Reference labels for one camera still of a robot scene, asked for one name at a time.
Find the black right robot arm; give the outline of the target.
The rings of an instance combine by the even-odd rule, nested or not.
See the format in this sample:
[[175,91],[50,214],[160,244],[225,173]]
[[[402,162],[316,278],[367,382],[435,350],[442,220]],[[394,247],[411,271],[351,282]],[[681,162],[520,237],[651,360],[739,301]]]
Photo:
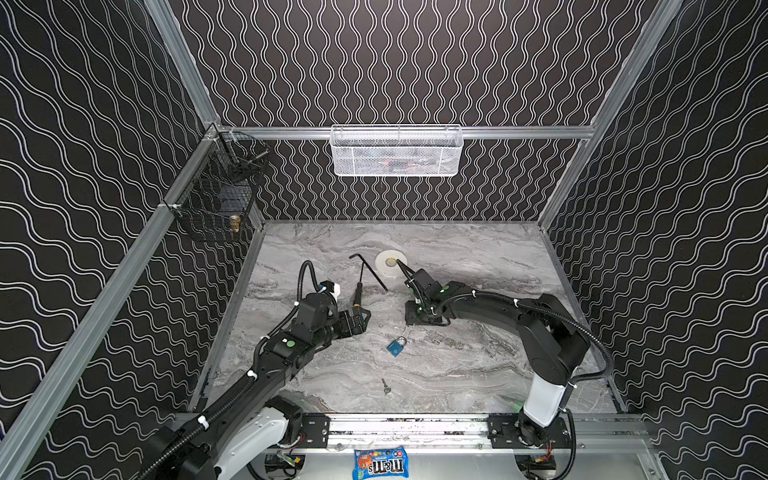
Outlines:
[[526,446],[540,447],[549,441],[549,429],[566,410],[577,384],[613,372],[609,349],[553,295],[513,298],[456,281],[442,285],[424,269],[414,270],[400,260],[396,265],[413,294],[405,304],[408,325],[447,327],[454,320],[468,320],[519,337],[533,371],[515,422],[516,436]]

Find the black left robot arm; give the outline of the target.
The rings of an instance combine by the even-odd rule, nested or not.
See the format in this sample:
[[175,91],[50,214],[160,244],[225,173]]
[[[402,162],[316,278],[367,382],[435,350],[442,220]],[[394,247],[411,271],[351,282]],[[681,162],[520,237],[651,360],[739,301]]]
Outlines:
[[257,343],[251,366],[213,404],[177,428],[153,434],[140,479],[232,479],[271,448],[302,443],[303,411],[278,392],[333,341],[363,334],[371,314],[356,285],[350,309],[340,287],[315,281],[289,314]]

